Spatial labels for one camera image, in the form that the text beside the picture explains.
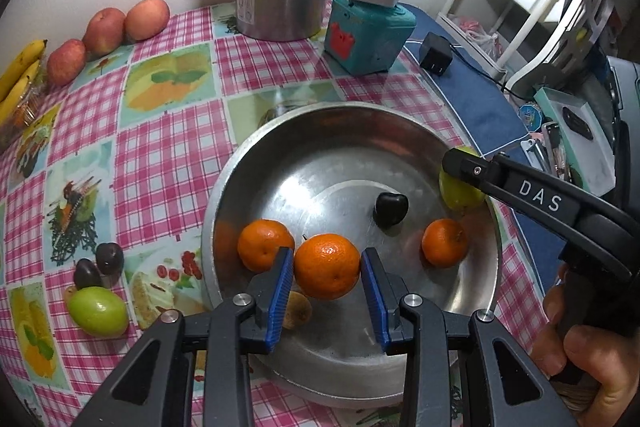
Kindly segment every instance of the black cable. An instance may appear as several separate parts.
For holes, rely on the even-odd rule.
[[[470,68],[471,70],[474,70],[477,74],[481,74],[482,76],[484,76],[485,78],[488,78],[490,81],[492,81],[496,86],[500,87],[501,91],[506,91],[508,92],[511,96],[515,96],[516,98],[519,98],[521,100],[524,100],[525,102],[535,102],[535,100],[533,98],[528,98],[525,96],[520,96],[519,94],[515,94],[511,89],[509,89],[508,87],[504,86],[503,84],[501,84],[500,82],[498,82],[497,80],[495,80],[494,77],[492,77],[490,74],[485,73],[484,71],[479,70],[478,68],[476,68],[473,64],[471,64],[468,60],[466,60],[465,57],[462,56],[462,54],[456,49],[456,47],[450,42],[449,43],[449,47],[451,48],[451,51],[453,51],[460,60],[462,60],[462,62],[465,63],[465,65],[467,66],[467,68]]]

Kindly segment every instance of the pink checkered tablecloth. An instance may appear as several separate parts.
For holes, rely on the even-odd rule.
[[[220,5],[173,16],[153,39],[89,63],[71,86],[50,93],[36,123],[0,156],[0,365],[44,425],[69,425],[142,334],[143,275],[161,278],[190,310],[204,306],[196,297],[201,278],[181,272],[174,256],[189,254],[201,266],[210,190],[260,125],[248,107],[287,97],[371,102],[417,118],[452,146],[470,143],[408,54],[390,73],[353,78],[322,54],[323,32],[254,41],[237,33],[233,13]],[[150,80],[165,70],[179,81]],[[68,206],[74,194],[86,202],[81,211]],[[503,242],[497,316],[529,347],[545,322],[540,292],[511,210],[495,205]],[[111,289],[126,301],[130,323],[106,341],[74,324],[63,292],[74,261],[108,241],[125,251]],[[51,344],[50,359],[30,349],[26,325]],[[196,369],[194,426],[202,423],[202,393]],[[266,380],[253,381],[252,400],[260,427],[361,424]]]

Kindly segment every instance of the red apple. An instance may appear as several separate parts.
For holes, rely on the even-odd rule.
[[[47,60],[49,82],[55,86],[66,86],[78,76],[86,64],[86,48],[79,39],[69,39]]]
[[[124,28],[133,40],[143,41],[164,30],[170,15],[169,7],[163,0],[143,0],[129,10]]]
[[[82,37],[87,51],[95,57],[104,57],[121,45],[124,18],[124,13],[117,8],[105,8],[91,17]]]

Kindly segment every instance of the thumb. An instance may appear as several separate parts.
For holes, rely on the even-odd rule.
[[[637,339],[627,339],[600,328],[574,326],[564,338],[564,350],[569,360],[602,385],[591,406],[580,417],[580,425],[612,427],[638,389]]]

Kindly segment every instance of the black power adapter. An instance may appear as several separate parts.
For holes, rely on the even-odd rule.
[[[451,47],[446,38],[429,32],[420,46],[420,67],[440,76],[453,60]]]

